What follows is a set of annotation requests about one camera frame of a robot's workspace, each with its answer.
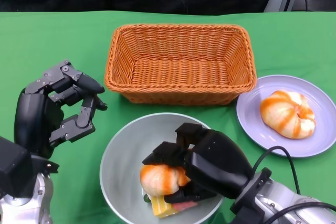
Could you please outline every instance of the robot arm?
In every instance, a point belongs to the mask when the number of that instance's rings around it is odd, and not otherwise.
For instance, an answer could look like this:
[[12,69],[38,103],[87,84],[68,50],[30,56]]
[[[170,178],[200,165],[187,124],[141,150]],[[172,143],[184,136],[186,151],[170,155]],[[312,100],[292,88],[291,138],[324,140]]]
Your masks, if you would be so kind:
[[[271,171],[254,174],[239,147],[221,132],[184,123],[177,130],[176,143],[163,142],[143,160],[143,164],[181,166],[192,180],[173,195],[168,203],[199,201],[215,194],[235,199],[231,224],[263,224],[287,207],[318,200],[295,194],[270,178]],[[291,211],[267,224],[332,224],[336,216],[325,208]]]
[[[97,96],[104,88],[73,68],[70,61],[45,71],[19,95],[14,142],[0,137],[0,209],[2,223],[52,224],[50,173],[59,165],[49,161],[54,148],[95,131],[96,109],[107,106]],[[82,100],[78,115],[64,119],[63,105]]]

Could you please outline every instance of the white bowl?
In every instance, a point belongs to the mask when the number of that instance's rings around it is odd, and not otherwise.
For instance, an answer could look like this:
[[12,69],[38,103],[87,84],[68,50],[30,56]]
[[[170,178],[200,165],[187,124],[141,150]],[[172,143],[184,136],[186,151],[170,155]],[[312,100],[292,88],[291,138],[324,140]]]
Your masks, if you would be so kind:
[[139,180],[142,161],[163,141],[176,142],[175,130],[183,123],[207,125],[182,114],[158,113],[124,126],[107,146],[100,165],[100,186],[106,202],[125,222],[134,224],[195,224],[208,219],[221,205],[221,196],[166,218],[153,215],[145,203]]

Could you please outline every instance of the purple plate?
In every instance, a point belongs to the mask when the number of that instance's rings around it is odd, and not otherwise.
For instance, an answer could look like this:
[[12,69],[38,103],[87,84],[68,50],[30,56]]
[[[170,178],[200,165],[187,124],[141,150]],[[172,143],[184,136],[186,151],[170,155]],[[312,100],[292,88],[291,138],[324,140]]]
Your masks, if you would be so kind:
[[[260,103],[279,89],[302,93],[315,114],[314,133],[301,140],[288,139],[268,127],[260,115]],[[332,100],[315,85],[292,76],[265,76],[258,79],[257,86],[241,94],[237,102],[237,115],[244,131],[261,147],[269,149],[280,145],[292,157],[309,157],[326,151],[336,141],[336,106]],[[281,150],[274,153],[284,156]]]

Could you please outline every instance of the green table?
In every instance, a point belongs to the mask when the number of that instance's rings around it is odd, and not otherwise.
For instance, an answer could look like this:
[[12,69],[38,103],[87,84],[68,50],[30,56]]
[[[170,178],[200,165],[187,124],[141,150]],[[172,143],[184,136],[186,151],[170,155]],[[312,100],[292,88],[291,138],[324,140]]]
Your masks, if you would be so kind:
[[[0,135],[12,140],[18,95],[50,66],[70,59],[74,67],[103,83],[111,35],[129,23],[230,23],[250,34],[258,76],[289,74],[304,78],[336,101],[336,13],[269,13],[218,17],[195,17],[125,12],[2,13],[0,14]],[[183,107],[136,105],[107,90],[101,99],[109,109],[94,117],[96,132],[76,143],[65,143],[54,152],[60,164],[52,175],[54,223],[122,223],[106,204],[99,185],[99,166],[105,147],[125,124],[156,112],[193,116],[211,128],[225,132],[245,152],[251,163],[263,153],[244,133],[236,105]],[[65,108],[66,116],[79,112],[79,105]],[[311,158],[295,159],[305,195],[336,205],[336,147]],[[295,189],[287,159],[272,155],[263,163],[273,178]],[[226,200],[211,223],[230,221],[233,214]]]

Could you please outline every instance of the orange wicker basket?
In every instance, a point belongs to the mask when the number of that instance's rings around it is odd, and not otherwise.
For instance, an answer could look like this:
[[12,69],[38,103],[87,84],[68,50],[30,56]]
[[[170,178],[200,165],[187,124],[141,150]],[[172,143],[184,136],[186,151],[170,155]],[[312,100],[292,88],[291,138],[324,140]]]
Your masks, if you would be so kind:
[[105,85],[133,103],[229,104],[257,83],[247,31],[236,25],[124,25]]

